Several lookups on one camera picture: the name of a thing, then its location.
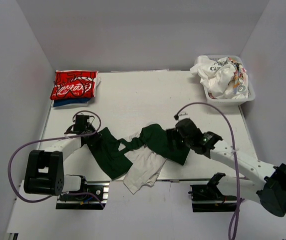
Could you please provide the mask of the green and white t shirt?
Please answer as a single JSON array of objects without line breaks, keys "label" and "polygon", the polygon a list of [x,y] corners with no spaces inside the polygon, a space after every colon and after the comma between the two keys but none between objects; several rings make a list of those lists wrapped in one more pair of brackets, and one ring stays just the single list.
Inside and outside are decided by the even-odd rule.
[{"label": "green and white t shirt", "polygon": [[123,177],[132,194],[143,186],[152,187],[166,161],[184,165],[190,152],[180,143],[169,147],[167,133],[157,123],[120,139],[105,127],[98,133],[98,140],[87,146],[103,172],[112,180]]}]

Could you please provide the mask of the white colourful print t shirt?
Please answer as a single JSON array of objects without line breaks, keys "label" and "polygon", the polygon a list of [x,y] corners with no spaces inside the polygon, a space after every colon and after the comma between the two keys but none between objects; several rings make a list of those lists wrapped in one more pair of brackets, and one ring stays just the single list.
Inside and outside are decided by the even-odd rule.
[{"label": "white colourful print t shirt", "polygon": [[230,56],[211,60],[201,55],[190,72],[200,77],[200,83],[213,99],[247,99],[249,96],[247,71],[240,61]]}]

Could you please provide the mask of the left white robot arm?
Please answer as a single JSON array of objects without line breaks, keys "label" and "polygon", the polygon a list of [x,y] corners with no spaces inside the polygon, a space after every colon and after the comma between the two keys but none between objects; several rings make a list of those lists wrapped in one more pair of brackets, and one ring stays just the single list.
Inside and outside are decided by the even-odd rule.
[{"label": "left white robot arm", "polygon": [[92,115],[76,115],[74,124],[65,132],[65,137],[44,150],[33,150],[28,156],[24,178],[27,194],[59,196],[72,193],[82,200],[88,195],[86,177],[64,173],[63,162],[85,144],[100,140],[100,134],[91,124]]}]

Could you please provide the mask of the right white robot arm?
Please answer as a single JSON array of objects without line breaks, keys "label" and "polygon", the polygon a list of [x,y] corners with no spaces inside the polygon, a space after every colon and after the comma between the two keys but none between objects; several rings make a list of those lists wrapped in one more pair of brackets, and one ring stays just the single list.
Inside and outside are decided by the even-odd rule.
[{"label": "right white robot arm", "polygon": [[189,194],[193,202],[218,203],[228,197],[240,197],[261,204],[277,217],[286,215],[286,164],[275,166],[235,150],[221,136],[211,131],[201,132],[189,118],[167,129],[166,135],[171,150],[187,147],[244,176],[236,179],[218,172],[206,184],[192,185]]}]

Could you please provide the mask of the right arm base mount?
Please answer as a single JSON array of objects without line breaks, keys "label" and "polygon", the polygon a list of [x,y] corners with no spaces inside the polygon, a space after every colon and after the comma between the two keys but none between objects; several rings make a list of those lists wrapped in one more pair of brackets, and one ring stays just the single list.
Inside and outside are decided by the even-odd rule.
[{"label": "right arm base mount", "polygon": [[234,212],[237,206],[236,195],[223,195],[218,190],[218,183],[225,173],[216,173],[207,183],[190,185],[188,194],[192,201],[194,213]]}]

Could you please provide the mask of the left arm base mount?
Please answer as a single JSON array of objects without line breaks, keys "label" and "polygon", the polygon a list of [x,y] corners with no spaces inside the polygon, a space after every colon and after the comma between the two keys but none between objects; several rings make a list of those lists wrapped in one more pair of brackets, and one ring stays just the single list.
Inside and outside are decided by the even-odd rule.
[{"label": "left arm base mount", "polygon": [[103,210],[108,200],[109,182],[85,182],[83,189],[76,193],[81,195],[64,194],[56,201],[58,210]]}]

